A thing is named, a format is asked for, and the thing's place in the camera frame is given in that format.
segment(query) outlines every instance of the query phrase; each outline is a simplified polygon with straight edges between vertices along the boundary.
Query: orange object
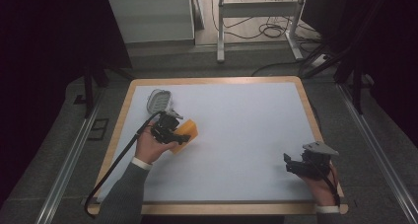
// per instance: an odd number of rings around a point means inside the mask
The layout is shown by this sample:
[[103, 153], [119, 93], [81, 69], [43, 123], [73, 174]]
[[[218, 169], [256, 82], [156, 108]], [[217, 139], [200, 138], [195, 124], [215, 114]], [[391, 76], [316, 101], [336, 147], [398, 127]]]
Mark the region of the orange object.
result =
[[194, 123], [193, 120], [188, 119], [184, 124], [182, 124], [178, 129], [176, 129], [174, 133], [178, 135], [190, 135], [190, 139], [188, 140], [188, 142], [170, 149], [170, 151], [172, 151], [174, 154], [177, 154], [181, 150], [183, 150], [185, 146], [187, 146], [191, 142], [191, 140], [193, 140], [197, 136], [198, 132], [196, 123]]

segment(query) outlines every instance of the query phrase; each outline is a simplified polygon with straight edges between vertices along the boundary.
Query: table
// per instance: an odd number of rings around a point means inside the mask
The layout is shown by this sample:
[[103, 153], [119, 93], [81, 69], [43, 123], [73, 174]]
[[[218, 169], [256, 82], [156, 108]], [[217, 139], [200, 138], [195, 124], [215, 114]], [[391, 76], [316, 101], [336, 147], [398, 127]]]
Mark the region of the table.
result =
[[[117, 149], [117, 144], [121, 139], [123, 125], [127, 121], [127, 115], [137, 86], [156, 86], [165, 85], [266, 85], [266, 84], [293, 84], [296, 87], [301, 105], [305, 114], [303, 116], [308, 120], [309, 128], [312, 131], [314, 140], [321, 141], [322, 137], [317, 127], [313, 111], [310, 107], [307, 95], [303, 85], [297, 77], [259, 77], [259, 78], [190, 78], [190, 79], [142, 79], [132, 81], [122, 106], [117, 124], [108, 146], [104, 162], [99, 173], [98, 181], [105, 174], [111, 165], [112, 158]], [[338, 187], [340, 195], [343, 197], [341, 187]], [[91, 213], [98, 213], [99, 206], [92, 204], [89, 207]], [[341, 205], [341, 212], [346, 213], [348, 206]], [[233, 202], [233, 201], [210, 201], [205, 202], [145, 202], [143, 214], [154, 215], [285, 215], [285, 214], [313, 214], [314, 202], [311, 201], [251, 201], [251, 202]]]

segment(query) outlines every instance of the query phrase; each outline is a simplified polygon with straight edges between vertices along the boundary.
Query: gray floor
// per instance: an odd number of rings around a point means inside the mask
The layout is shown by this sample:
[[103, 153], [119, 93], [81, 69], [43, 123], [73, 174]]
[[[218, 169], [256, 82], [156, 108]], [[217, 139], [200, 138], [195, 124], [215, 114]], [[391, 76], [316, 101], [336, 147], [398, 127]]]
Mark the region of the gray floor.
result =
[[[154, 53], [132, 56], [133, 69], [126, 72], [138, 78], [176, 77], [233, 77], [250, 76], [261, 66], [283, 63], [259, 71], [256, 76], [297, 75], [298, 64], [287, 44], [264, 46], [229, 46], [226, 62], [216, 63], [214, 48], [193, 49], [193, 52], [172, 54]], [[345, 215], [347, 223], [409, 223], [391, 188], [367, 146], [366, 140], [349, 113], [344, 99], [332, 82], [334, 68], [312, 79], [304, 80], [304, 86], [312, 106], [317, 111], [324, 141], [340, 152], [333, 160], [349, 204]], [[117, 115], [120, 112], [129, 81], [107, 71], [110, 84], [105, 89], [97, 119], [108, 119], [104, 139], [88, 140], [80, 155], [74, 173], [59, 203], [52, 223], [92, 223], [84, 213], [83, 198], [93, 188], [99, 168], [105, 156]], [[83, 80], [76, 80], [67, 88], [66, 101], [54, 126], [45, 138], [36, 157], [28, 167], [9, 199], [0, 211], [0, 223], [35, 223], [39, 211], [62, 166], [80, 127], [85, 108], [74, 105], [77, 95], [84, 94]], [[397, 170], [412, 196], [418, 196], [418, 177], [415, 168], [418, 152], [402, 131], [391, 121], [363, 90], [365, 118], [378, 138], [388, 159]], [[90, 138], [97, 138], [92, 131]], [[252, 223], [279, 223], [278, 217], [253, 217]], [[196, 219], [176, 219], [170, 223], [196, 223]], [[240, 220], [229, 220], [237, 223]], [[314, 216], [286, 216], [285, 223], [314, 223]]]

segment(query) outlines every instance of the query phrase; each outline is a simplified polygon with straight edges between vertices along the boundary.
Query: left hand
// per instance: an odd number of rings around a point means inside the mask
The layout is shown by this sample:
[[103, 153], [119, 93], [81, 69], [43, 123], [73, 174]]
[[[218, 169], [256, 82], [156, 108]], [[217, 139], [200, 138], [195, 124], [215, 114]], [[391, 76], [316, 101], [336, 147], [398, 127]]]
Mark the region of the left hand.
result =
[[153, 124], [153, 122], [150, 122], [144, 132], [139, 136], [135, 151], [135, 157], [137, 159], [150, 165], [157, 161], [165, 151], [178, 146], [177, 142], [168, 144], [158, 142], [151, 134], [151, 126]]

